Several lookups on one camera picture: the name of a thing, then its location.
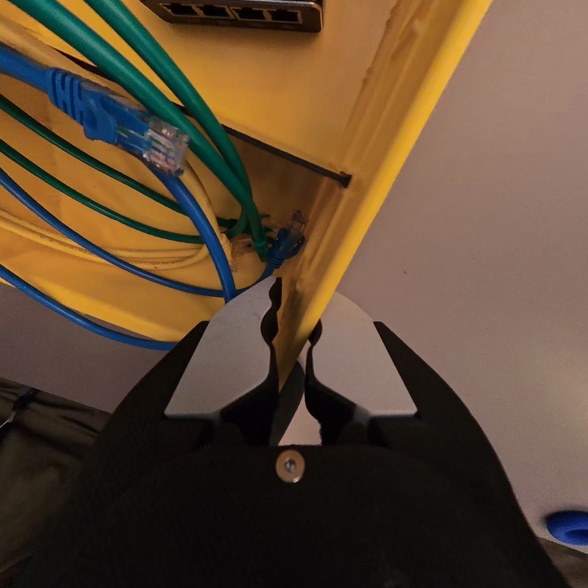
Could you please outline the yellow plastic bin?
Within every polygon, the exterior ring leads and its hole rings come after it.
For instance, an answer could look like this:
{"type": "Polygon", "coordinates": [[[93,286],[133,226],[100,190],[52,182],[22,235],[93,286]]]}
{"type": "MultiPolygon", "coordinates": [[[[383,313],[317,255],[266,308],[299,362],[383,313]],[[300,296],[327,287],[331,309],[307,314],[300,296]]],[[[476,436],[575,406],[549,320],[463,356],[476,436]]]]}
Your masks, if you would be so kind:
{"type": "MultiPolygon", "coordinates": [[[[299,210],[275,340],[284,380],[490,1],[324,1],[319,33],[171,24],[142,1],[1,1],[1,49],[191,134],[183,182],[238,288],[299,210]]],[[[148,339],[224,304],[190,219],[138,157],[1,73],[1,282],[148,339]]]]}

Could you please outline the black ethernet splitter box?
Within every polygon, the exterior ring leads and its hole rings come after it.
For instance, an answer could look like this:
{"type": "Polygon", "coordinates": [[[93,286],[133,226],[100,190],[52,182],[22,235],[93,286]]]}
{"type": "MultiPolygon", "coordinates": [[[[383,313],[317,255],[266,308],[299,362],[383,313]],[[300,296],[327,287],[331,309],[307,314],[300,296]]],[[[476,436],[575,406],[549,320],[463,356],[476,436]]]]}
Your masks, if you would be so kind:
{"type": "Polygon", "coordinates": [[[142,1],[171,24],[319,33],[323,1],[142,1]]]}

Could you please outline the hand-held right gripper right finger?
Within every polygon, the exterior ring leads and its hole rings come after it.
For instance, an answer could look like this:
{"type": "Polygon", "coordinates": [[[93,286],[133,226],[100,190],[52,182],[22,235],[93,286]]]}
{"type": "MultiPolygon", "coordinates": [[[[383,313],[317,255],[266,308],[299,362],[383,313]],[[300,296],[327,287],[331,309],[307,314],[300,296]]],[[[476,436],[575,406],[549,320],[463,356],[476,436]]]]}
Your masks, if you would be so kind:
{"type": "Polygon", "coordinates": [[[322,445],[337,443],[348,426],[369,432],[378,419],[416,416],[374,321],[349,298],[335,292],[309,344],[304,399],[322,445]]]}

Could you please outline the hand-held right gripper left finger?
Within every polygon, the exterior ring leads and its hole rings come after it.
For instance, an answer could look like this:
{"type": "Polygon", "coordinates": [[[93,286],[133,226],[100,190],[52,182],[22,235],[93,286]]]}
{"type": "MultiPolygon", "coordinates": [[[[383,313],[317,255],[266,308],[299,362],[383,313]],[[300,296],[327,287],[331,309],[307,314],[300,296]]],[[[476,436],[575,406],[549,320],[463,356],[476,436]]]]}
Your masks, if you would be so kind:
{"type": "Polygon", "coordinates": [[[236,426],[249,445],[269,445],[279,400],[273,341],[282,279],[267,277],[215,314],[169,401],[169,418],[236,426]]]}

